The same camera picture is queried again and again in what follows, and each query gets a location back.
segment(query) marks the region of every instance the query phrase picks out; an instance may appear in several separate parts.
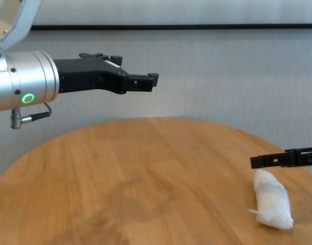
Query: white tissue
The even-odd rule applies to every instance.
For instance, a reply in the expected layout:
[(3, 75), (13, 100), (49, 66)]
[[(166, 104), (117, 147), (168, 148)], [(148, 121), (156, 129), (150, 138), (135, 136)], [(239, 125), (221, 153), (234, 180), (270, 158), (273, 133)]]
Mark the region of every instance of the white tissue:
[(254, 176), (258, 210), (250, 210), (257, 214), (257, 221), (279, 229), (291, 229), (293, 219), (289, 196), (284, 186), (265, 170), (257, 170)]

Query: robotic arm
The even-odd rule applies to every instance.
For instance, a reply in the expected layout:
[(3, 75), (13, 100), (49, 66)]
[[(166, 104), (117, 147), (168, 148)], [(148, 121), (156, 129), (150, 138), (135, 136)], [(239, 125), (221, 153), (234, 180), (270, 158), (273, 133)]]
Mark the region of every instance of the robotic arm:
[[(80, 54), (80, 59), (53, 60), (44, 51), (6, 53), (30, 31), (41, 0), (5, 0), (0, 14), (0, 111), (11, 109), (11, 128), (51, 115), (47, 104), (59, 93), (102, 89), (117, 94), (151, 92), (159, 75), (131, 75), (122, 57)], [(45, 104), (48, 112), (22, 117), (20, 108)]]

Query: green led ring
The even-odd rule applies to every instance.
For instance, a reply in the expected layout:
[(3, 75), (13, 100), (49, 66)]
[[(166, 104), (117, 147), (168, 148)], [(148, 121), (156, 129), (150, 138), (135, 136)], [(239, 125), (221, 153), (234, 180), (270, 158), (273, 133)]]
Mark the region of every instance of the green led ring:
[(27, 93), (26, 95), (23, 96), (22, 103), (23, 104), (29, 104), (29, 103), (33, 102), (34, 99), (35, 99), (35, 95), (34, 94)]

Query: gray wall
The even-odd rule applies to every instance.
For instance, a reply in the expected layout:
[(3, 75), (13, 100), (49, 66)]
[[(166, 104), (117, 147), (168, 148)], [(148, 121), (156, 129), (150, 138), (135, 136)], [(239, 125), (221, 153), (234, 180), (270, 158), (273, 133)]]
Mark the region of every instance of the gray wall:
[(45, 50), (55, 59), (121, 55), (127, 71), (161, 77), (153, 93), (62, 94), (51, 118), (20, 131), (9, 129), (9, 111), (0, 112), (0, 176), (58, 135), (127, 117), (199, 118), (282, 148), (312, 146), (312, 30), (32, 32), (13, 50)]

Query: wooden table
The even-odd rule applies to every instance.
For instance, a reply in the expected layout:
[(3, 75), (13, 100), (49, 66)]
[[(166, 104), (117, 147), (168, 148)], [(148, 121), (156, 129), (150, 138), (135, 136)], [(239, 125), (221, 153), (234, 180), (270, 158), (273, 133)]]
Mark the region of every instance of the wooden table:
[(311, 244), (312, 177), (269, 168), (294, 229), (256, 222), (251, 156), (281, 150), (189, 119), (114, 121), (56, 138), (0, 179), (0, 245)]

